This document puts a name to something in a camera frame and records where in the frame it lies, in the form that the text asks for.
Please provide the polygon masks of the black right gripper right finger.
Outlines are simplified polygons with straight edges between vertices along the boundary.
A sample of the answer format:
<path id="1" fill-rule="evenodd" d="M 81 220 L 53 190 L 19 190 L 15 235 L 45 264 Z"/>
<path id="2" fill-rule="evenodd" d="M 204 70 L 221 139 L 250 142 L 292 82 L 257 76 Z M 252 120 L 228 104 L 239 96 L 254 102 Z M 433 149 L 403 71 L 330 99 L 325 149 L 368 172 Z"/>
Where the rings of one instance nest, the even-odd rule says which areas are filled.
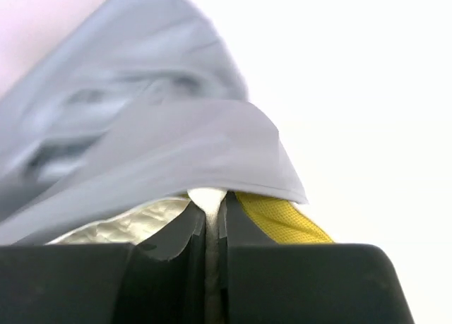
<path id="1" fill-rule="evenodd" d="M 368 244 L 277 244 L 228 193 L 220 280 L 229 323 L 413 321 L 388 256 Z"/>

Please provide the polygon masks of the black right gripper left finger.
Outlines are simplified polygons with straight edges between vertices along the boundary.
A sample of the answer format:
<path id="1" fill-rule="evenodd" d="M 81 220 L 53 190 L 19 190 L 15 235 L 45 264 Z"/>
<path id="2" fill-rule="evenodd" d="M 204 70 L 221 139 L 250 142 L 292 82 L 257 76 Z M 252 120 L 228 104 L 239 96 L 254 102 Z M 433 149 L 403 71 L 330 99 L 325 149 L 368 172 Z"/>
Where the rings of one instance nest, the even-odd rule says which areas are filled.
<path id="1" fill-rule="evenodd" d="M 2 323 L 202 323 L 205 215 L 139 245 L 1 248 Z"/>

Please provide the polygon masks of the cream and yellow pillow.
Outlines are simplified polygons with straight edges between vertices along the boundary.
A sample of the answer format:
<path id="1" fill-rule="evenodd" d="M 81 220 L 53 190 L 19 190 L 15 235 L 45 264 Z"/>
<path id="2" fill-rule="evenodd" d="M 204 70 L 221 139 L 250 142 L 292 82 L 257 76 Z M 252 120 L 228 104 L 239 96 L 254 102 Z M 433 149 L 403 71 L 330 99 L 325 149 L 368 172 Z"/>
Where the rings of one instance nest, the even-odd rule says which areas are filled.
<path id="1" fill-rule="evenodd" d="M 220 206 L 227 192 L 218 188 L 195 188 L 185 196 L 170 197 L 137 205 L 120 215 L 73 229 L 50 244 L 140 244 L 181 215 L 190 202 L 206 216 L 208 243 L 218 237 Z M 249 219 L 279 244 L 318 244 L 333 240 L 303 215 L 298 204 L 288 200 L 234 192 Z"/>

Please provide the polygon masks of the grey pillowcase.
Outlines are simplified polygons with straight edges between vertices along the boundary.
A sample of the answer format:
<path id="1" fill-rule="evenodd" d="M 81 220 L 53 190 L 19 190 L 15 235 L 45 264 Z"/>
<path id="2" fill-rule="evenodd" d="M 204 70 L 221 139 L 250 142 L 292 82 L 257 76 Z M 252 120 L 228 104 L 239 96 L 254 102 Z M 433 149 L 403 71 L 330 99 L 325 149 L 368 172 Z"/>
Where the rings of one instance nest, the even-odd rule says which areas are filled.
<path id="1" fill-rule="evenodd" d="M 107 0 L 1 99 L 3 245 L 198 187 L 307 200 L 189 0 Z"/>

